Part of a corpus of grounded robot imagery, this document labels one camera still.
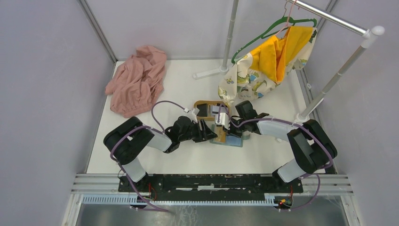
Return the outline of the yellow oval card tray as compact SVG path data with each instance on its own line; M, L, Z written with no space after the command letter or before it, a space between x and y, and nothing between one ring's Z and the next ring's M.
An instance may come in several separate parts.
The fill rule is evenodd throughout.
M218 117L219 108L222 101L198 100L194 103L194 108L198 108L197 119L205 121L215 121Z

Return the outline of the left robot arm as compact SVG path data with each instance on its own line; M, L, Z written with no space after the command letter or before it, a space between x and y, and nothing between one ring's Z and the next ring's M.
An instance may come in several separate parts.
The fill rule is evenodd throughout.
M135 191L142 192L148 186L148 179L138 155L145 148L171 153L181 142L199 143L217 137L204 120L195 122L187 116L180 116L165 132L160 132L144 125L137 117L132 117L109 132L103 139L103 144L110 151L111 159L130 177L130 186Z

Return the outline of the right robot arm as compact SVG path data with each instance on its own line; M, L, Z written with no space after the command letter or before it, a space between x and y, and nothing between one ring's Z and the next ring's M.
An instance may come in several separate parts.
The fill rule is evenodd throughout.
M245 132L279 138L289 143L293 159L272 173L272 187L286 191L291 181L306 178L315 171L333 165L337 149L316 120L294 123L275 118L268 113L258 114L249 101L236 105L237 116L227 116L224 130L241 137Z

